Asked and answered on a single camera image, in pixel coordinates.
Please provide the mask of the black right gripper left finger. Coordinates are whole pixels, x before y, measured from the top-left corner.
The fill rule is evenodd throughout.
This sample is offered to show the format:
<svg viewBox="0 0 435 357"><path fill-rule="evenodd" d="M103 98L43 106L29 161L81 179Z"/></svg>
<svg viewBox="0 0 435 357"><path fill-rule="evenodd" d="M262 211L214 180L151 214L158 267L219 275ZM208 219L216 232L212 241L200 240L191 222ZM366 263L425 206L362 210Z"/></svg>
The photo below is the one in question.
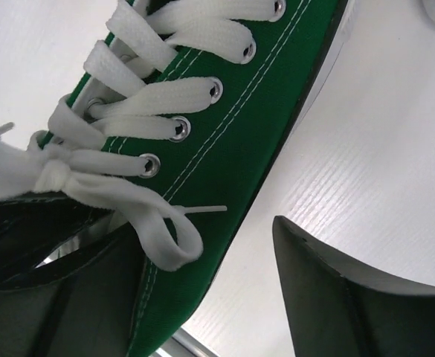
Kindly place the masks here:
<svg viewBox="0 0 435 357"><path fill-rule="evenodd" d="M124 225L0 282L0 356L125 356L143 268L137 234Z"/></svg>

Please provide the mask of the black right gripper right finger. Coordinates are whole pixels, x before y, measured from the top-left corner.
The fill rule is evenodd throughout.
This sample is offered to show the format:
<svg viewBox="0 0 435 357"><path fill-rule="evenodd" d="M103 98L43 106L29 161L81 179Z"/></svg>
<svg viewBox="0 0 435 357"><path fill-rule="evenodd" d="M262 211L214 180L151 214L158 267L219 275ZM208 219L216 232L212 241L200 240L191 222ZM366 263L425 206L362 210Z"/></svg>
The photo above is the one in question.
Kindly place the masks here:
<svg viewBox="0 0 435 357"><path fill-rule="evenodd" d="M435 356L435 286L369 266L284 216L272 234L296 356Z"/></svg>

